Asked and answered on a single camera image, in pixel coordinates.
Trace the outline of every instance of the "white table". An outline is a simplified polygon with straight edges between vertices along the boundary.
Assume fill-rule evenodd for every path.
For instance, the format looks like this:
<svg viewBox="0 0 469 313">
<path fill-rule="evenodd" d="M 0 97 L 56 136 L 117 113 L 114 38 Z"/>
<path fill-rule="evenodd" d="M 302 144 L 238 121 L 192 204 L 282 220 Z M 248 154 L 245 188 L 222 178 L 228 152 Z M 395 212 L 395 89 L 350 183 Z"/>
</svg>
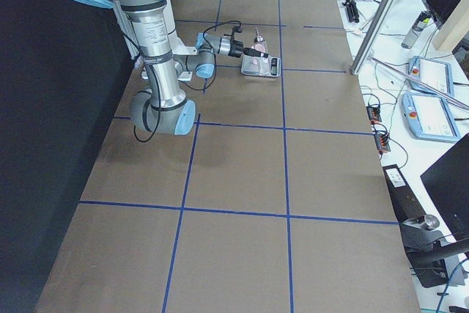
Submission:
<svg viewBox="0 0 469 313">
<path fill-rule="evenodd" d="M 350 45 L 352 55 L 355 56 L 360 48 L 360 45 L 365 37 L 365 34 L 359 35 L 354 31 L 361 28 L 366 20 L 370 19 L 378 8 L 379 4 L 375 1 L 357 1 L 357 8 L 360 11 L 360 22 L 349 23 L 347 20 L 347 14 L 345 8 L 342 5 L 344 0 L 337 0 L 339 9 L 341 12 L 342 21 L 344 28 L 347 31 L 347 40 Z M 385 24 L 381 29 L 383 34 L 407 34 L 407 31 L 412 26 L 413 22 L 417 18 L 420 11 L 425 10 L 424 4 L 421 0 L 396 0 L 393 4 L 388 17 L 386 18 Z M 404 36 L 388 36 L 380 35 L 374 44 L 374 56 L 384 62 L 393 64 L 402 64 L 408 62 L 412 56 L 423 56 L 426 52 L 426 42 L 431 37 L 432 33 L 436 29 L 434 24 L 429 25 L 422 35 L 419 37 L 417 43 L 412 49 L 404 49 L 401 47 L 401 41 Z M 463 73 L 461 67 L 457 63 L 453 55 L 449 55 L 449 52 L 436 51 L 433 45 L 429 45 L 427 56 L 428 58 L 435 58 L 444 56 L 439 60 L 448 62 L 451 64 L 453 71 L 454 82 L 467 83 L 468 79 Z M 379 97 L 380 102 L 383 103 L 394 103 L 394 99 L 386 92 L 382 91 L 381 88 L 389 91 L 392 95 L 397 96 L 403 87 L 402 92 L 410 91 L 410 86 L 405 84 L 403 86 L 403 79 L 397 74 L 390 73 L 388 69 L 378 65 L 376 69 L 376 75 L 374 74 L 374 62 L 367 62 L 359 75 L 360 85 L 362 86 L 363 93 L 372 93 Z M 407 69 L 406 65 L 398 67 L 404 71 Z M 464 103 L 469 103 L 469 88 L 464 86 L 455 86 L 455 98 L 461 100 Z M 363 96 L 365 103 L 376 103 L 375 98 L 367 95 Z M 468 112 L 464 112 L 458 108 L 450 106 L 451 112 L 454 117 L 469 117 Z M 448 227 L 442 221 L 438 214 L 432 200 L 429 198 L 426 192 L 420 175 L 427 170 L 441 155 L 443 155 L 453 144 L 445 142 L 433 142 L 423 141 L 415 139 L 411 132 L 407 128 L 407 123 L 404 120 L 403 112 L 401 108 L 400 99 L 396 105 L 394 115 L 392 114 L 394 107 L 392 105 L 384 105 L 381 107 L 381 117 L 383 124 L 387 127 L 391 127 L 391 138 L 398 141 L 408 152 L 409 159 L 407 164 L 401 169 L 403 175 L 407 179 L 410 187 L 413 189 L 422 207 L 428 214 L 436 215 L 441 222 L 439 230 L 444 234 L 450 234 Z M 469 133 L 469 121 L 457 122 L 457 127 L 462 136 Z M 391 142 L 391 152 L 383 155 L 381 164 L 383 166 L 397 164 L 401 166 L 404 164 L 406 159 L 405 152 Z M 448 237 L 449 241 L 453 241 L 453 237 Z M 469 308 L 469 279 L 466 279 L 465 286 L 451 286 L 448 290 L 449 295 L 445 297 L 441 310 L 448 312 L 448 306 L 461 306 Z M 423 288 L 418 279 L 414 278 L 414 284 L 416 287 L 417 296 L 420 305 L 423 309 L 435 310 L 437 302 L 440 296 L 436 295 L 437 292 L 442 292 L 444 286 L 432 287 L 429 289 Z"/>
</svg>

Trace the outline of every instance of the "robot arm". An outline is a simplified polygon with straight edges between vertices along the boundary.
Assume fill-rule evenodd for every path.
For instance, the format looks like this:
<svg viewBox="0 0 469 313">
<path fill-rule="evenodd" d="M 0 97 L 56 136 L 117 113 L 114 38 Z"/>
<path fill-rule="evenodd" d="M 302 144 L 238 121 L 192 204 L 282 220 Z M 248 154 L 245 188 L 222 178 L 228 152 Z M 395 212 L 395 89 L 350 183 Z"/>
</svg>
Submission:
<svg viewBox="0 0 469 313">
<path fill-rule="evenodd" d="M 74 1 L 107 9 L 114 6 L 113 0 Z M 241 42 L 236 41 L 234 32 L 240 32 L 239 28 L 233 30 L 230 40 L 199 34 L 197 55 L 174 55 L 171 48 L 171 39 L 176 37 L 175 29 L 172 29 L 174 19 L 171 5 L 166 0 L 118 1 L 132 24 L 148 75 L 149 87 L 135 95 L 130 107 L 133 123 L 141 130 L 176 135 L 185 135 L 191 131 L 196 107 L 180 89 L 178 77 L 182 71 L 194 71 L 199 77 L 209 78 L 215 69 L 216 54 L 267 56 L 244 48 Z"/>
</svg>

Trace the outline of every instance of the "blue cable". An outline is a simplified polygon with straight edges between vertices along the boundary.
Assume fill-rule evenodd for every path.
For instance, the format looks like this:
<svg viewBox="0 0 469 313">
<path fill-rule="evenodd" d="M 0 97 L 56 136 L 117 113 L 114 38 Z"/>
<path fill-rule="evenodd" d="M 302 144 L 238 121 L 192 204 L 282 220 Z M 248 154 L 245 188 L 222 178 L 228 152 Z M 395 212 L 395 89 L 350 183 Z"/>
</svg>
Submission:
<svg viewBox="0 0 469 313">
<path fill-rule="evenodd" d="M 448 282 L 446 283 L 445 289 L 443 290 L 443 294 L 440 297 L 440 302 L 438 302 L 437 310 L 435 311 L 435 313 L 438 313 L 440 311 L 441 303 L 443 302 L 443 299 L 446 296 L 446 291 L 448 291 L 449 283 L 451 282 L 451 279 L 453 278 L 453 275 L 456 273 L 457 268 L 459 268 L 462 265 L 462 263 L 467 262 L 468 260 L 469 259 L 466 258 L 466 259 L 462 260 L 461 262 L 459 262 L 458 265 L 451 272 L 451 275 L 448 278 Z"/>
</svg>

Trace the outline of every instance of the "sticker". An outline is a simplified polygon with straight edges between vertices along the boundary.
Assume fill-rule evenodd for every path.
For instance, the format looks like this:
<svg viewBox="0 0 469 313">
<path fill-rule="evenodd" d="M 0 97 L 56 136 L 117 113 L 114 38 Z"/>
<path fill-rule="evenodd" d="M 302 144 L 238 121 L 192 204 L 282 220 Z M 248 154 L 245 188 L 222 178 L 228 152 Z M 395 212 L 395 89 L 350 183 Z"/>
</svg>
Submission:
<svg viewBox="0 0 469 313">
<path fill-rule="evenodd" d="M 386 174 L 388 174 L 389 180 L 391 180 L 395 188 L 405 186 L 405 181 L 396 168 L 386 169 Z"/>
<path fill-rule="evenodd" d="M 150 47 L 168 42 L 164 19 L 149 23 L 133 23 L 135 35 L 142 47 Z"/>
</svg>

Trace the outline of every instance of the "table surface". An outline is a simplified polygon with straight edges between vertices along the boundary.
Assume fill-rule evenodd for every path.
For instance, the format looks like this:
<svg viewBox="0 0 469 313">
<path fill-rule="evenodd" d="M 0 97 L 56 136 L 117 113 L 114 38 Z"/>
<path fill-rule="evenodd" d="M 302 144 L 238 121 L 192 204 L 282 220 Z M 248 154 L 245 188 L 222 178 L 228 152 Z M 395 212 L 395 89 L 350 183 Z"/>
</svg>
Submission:
<svg viewBox="0 0 469 313">
<path fill-rule="evenodd" d="M 373 16 L 379 4 L 373 1 L 357 1 L 357 7 L 361 12 L 361 20 L 360 23 L 355 24 L 348 22 L 347 14 L 344 10 L 344 6 L 342 5 L 343 0 L 337 0 L 337 2 L 341 12 L 341 18 L 344 27 L 347 31 L 347 40 L 350 46 L 350 50 L 352 55 L 355 55 L 358 52 L 360 44 L 362 43 L 365 35 L 356 35 L 353 31 L 361 28 L 366 20 Z M 404 36 L 388 35 L 406 35 L 414 20 L 422 10 L 425 10 L 425 6 L 421 0 L 396 0 L 389 11 L 383 28 L 381 29 L 382 35 L 378 37 L 373 47 L 374 56 L 377 59 L 393 64 L 402 64 L 408 62 L 412 56 L 424 56 L 428 47 L 427 40 L 436 30 L 436 26 L 434 24 L 429 25 L 424 30 L 412 49 L 404 49 L 400 45 L 404 39 Z M 463 73 L 461 67 L 451 52 L 436 51 L 433 45 L 430 44 L 426 57 L 439 58 L 438 60 L 440 61 L 448 62 L 451 64 L 454 82 L 468 83 L 468 78 Z M 374 66 L 374 62 L 367 62 L 359 74 L 362 92 L 372 93 L 378 96 L 381 100 L 381 103 L 394 103 L 394 98 L 381 90 L 379 87 L 385 89 L 394 96 L 397 96 L 401 92 L 403 85 L 402 78 L 397 74 L 390 73 L 387 69 L 381 67 L 380 65 L 377 66 L 375 73 Z M 405 71 L 408 66 L 401 65 L 396 68 L 401 71 Z M 461 100 L 463 103 L 469 104 L 469 89 L 467 87 L 455 86 L 454 90 L 455 98 Z M 405 84 L 402 92 L 415 91 L 411 91 L 410 86 Z M 368 103 L 369 96 L 365 95 L 363 97 L 365 103 Z M 420 175 L 423 174 L 449 148 L 451 148 L 453 144 L 415 139 L 407 128 L 407 123 L 403 117 L 400 100 L 396 106 L 394 114 L 392 114 L 393 108 L 394 106 L 392 105 L 384 105 L 381 109 L 381 117 L 383 118 L 383 124 L 386 127 L 389 128 L 392 126 L 391 138 L 398 141 L 409 153 L 409 160 L 405 167 L 402 168 L 402 173 L 425 211 L 428 214 L 436 215 L 440 219 L 441 226 L 439 230 L 444 235 L 449 235 L 451 232 L 448 230 L 446 224 L 444 224 L 444 221 L 442 221 L 438 211 L 432 203 L 432 200 L 429 198 L 429 195 L 420 179 Z M 466 111 L 462 111 L 451 105 L 450 109 L 454 117 L 469 117 L 469 113 Z M 461 136 L 469 133 L 469 122 L 467 120 L 458 121 L 457 127 L 461 133 Z M 383 166 L 391 164 L 397 164 L 398 166 L 401 166 L 405 162 L 405 159 L 405 153 L 402 151 L 402 149 L 391 142 L 391 152 L 384 154 L 381 163 Z M 450 236 L 448 237 L 448 240 L 451 241 L 454 239 Z M 442 292 L 444 287 L 440 286 L 425 289 L 420 285 L 417 279 L 415 279 L 414 282 L 421 307 L 426 309 L 435 309 L 440 298 L 436 295 L 436 292 Z M 451 286 L 449 289 L 450 296 L 445 298 L 441 308 L 443 311 L 447 312 L 448 306 L 451 305 L 469 308 L 469 279 L 466 279 L 465 283 L 465 286 Z"/>
<path fill-rule="evenodd" d="M 171 1 L 187 45 L 258 26 L 282 76 L 219 57 L 192 132 L 146 144 L 132 77 L 37 311 L 419 312 L 336 0 Z"/>
</svg>

